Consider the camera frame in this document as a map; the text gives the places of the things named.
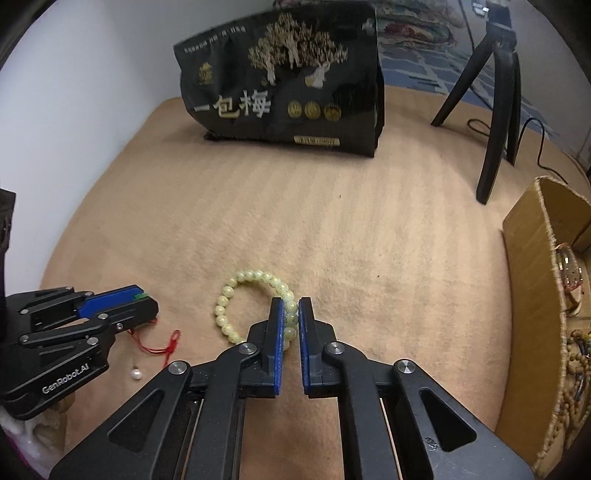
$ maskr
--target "white pearl pendant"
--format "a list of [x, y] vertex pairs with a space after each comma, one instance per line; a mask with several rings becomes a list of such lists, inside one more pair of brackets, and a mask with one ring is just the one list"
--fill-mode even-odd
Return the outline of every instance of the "white pearl pendant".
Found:
[[134, 380], [142, 380], [144, 374], [138, 367], [133, 367], [129, 373]]

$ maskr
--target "cardboard box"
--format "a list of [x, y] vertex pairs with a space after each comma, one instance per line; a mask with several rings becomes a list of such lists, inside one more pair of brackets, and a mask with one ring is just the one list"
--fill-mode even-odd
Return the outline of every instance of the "cardboard box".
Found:
[[[573, 345], [567, 340], [574, 330], [591, 331], [591, 291], [584, 267], [591, 267], [590, 225], [587, 200], [549, 177], [537, 178], [503, 221], [513, 330], [496, 434], [540, 476], [560, 461], [589, 414], [585, 383], [576, 421], [566, 426], [564, 392], [572, 390], [575, 379], [568, 372]], [[583, 305], [575, 317], [565, 314], [555, 255], [562, 242], [573, 247], [583, 270]]]

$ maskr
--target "blue patterned fabric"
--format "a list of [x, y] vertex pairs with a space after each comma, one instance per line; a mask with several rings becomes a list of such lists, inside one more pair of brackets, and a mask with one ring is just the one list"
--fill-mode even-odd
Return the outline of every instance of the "blue patterned fabric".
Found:
[[[467, 55], [453, 49], [434, 51], [392, 46], [383, 49], [381, 53], [386, 85], [438, 93], [442, 96], [452, 90], [467, 61]], [[474, 81], [473, 87], [481, 97], [493, 105], [494, 69], [486, 65]], [[487, 108], [471, 90], [466, 92], [462, 101]], [[531, 116], [539, 118], [544, 124], [548, 137], [562, 150], [567, 150], [560, 136], [548, 125], [542, 114], [526, 98], [522, 97], [521, 124]], [[541, 133], [541, 128], [536, 122], [530, 122], [528, 128]]]

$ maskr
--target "gold coin emblem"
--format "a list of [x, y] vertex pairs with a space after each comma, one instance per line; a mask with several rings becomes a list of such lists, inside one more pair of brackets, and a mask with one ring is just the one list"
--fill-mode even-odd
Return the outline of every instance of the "gold coin emblem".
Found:
[[316, 120], [322, 113], [322, 110], [320, 109], [320, 105], [318, 105], [318, 103], [308, 102], [304, 107], [304, 113], [310, 120]]
[[331, 103], [324, 107], [324, 116], [331, 122], [337, 122], [340, 119], [341, 111], [339, 105]]
[[299, 118], [301, 116], [301, 103], [297, 100], [292, 100], [287, 104], [287, 113], [292, 118]]

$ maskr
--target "bead bracelet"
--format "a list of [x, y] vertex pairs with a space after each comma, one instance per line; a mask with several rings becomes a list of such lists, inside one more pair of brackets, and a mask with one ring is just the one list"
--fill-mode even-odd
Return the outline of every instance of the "bead bracelet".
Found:
[[290, 342], [297, 336], [297, 303], [294, 302], [294, 294], [289, 289], [287, 284], [271, 273], [265, 273], [262, 270], [245, 270], [238, 272], [235, 277], [229, 278], [222, 287], [222, 295], [218, 297], [217, 305], [214, 309], [216, 323], [222, 329], [222, 333], [228, 337], [230, 342], [246, 342], [246, 339], [242, 337], [228, 322], [228, 318], [226, 317], [226, 308], [228, 308], [228, 304], [234, 296], [234, 288], [236, 288], [240, 283], [251, 283], [257, 281], [265, 285], [269, 285], [275, 290], [277, 296], [283, 299], [285, 307], [283, 351], [286, 351], [290, 347]]

